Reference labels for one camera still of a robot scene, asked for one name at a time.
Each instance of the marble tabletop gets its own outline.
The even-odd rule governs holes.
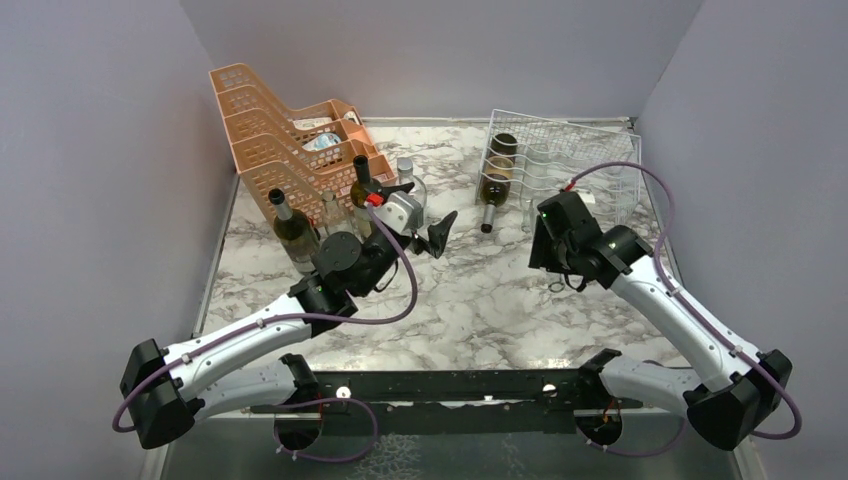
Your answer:
[[[445,254],[411,256],[420,289],[415,310],[385,326],[343,324],[317,338],[266,355],[306,357],[313,370],[443,370],[577,367],[604,347],[642,360],[686,365],[645,318],[598,285],[552,293],[543,272],[527,268],[532,235],[516,206],[480,232],[474,190],[486,125],[369,125],[392,166],[411,157],[428,188],[427,215],[457,210]],[[653,241],[659,233],[647,195],[626,222]],[[239,186],[203,323],[204,334],[285,294],[299,275],[243,185]],[[355,299],[359,318],[401,311],[410,285],[401,269],[381,294]]]

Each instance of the dark wine bottle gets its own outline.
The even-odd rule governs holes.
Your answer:
[[[495,219],[495,210],[506,202],[509,196],[509,179],[512,178],[512,160],[507,157],[496,155],[486,160],[483,177],[480,184],[480,200],[486,204],[483,210],[483,224],[480,231],[492,232],[492,223]]]
[[[312,255],[318,252],[318,237],[309,217],[300,210],[291,208],[286,201],[286,195],[279,188],[268,192],[268,200],[277,212],[274,234],[283,244],[294,268],[303,274],[314,271]]]
[[[368,157],[365,155],[354,157],[353,169],[356,171],[356,181],[350,186],[353,218],[359,234],[363,239],[366,239],[371,235],[375,227],[374,223],[371,222],[371,217],[368,215],[368,210],[365,209],[365,198],[368,197],[369,193],[376,192],[381,185],[380,182],[371,177],[371,170],[368,167]]]

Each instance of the dish rack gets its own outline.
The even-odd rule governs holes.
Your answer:
[[[209,76],[236,171],[269,224],[276,218],[268,201],[268,192],[274,188],[283,189],[289,204],[302,210],[316,226],[324,222],[321,192],[326,189],[352,209],[350,185],[356,179],[353,158],[357,155],[368,157],[371,175],[380,182],[391,184],[396,178],[354,107],[329,100],[301,110],[289,109],[244,64],[213,70]],[[295,124],[305,119],[314,126]],[[324,133],[338,135],[341,143],[321,150],[304,148]]]
[[[512,179],[499,180],[483,173],[490,156],[494,137],[507,133],[515,147]],[[479,203],[482,180],[510,182],[507,203],[518,206],[524,216],[522,229],[535,225],[537,204],[556,194],[571,177],[599,163],[609,161],[642,163],[641,137],[625,132],[575,125],[505,110],[493,110],[480,159],[475,202]],[[610,167],[582,179],[576,190],[593,215],[602,223],[615,224],[627,220],[641,195],[642,177],[636,169]]]

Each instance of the stacked basket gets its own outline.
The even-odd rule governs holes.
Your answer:
[[[227,130],[236,171],[268,223],[274,209],[268,192],[281,188],[294,207],[323,225],[321,192],[330,189],[348,208],[356,178],[353,158],[368,157],[371,174],[381,183],[395,174],[362,126],[355,107],[328,100],[300,110],[281,102],[250,67],[237,63],[209,72]],[[318,135],[334,133],[342,142],[321,150],[303,146]]]

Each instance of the white wire rack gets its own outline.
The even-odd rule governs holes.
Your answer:
[[[492,139],[501,133],[515,138],[515,165],[512,179],[506,180],[511,183],[507,202],[524,211],[525,230],[535,222],[536,204],[555,194],[575,174],[609,161],[642,163],[638,135],[493,110],[480,159],[477,202],[484,177],[502,181],[483,173],[488,158],[496,154],[490,148]],[[613,167],[581,180],[578,190],[587,194],[587,206],[599,221],[618,224],[627,220],[639,203],[641,184],[638,170]]]

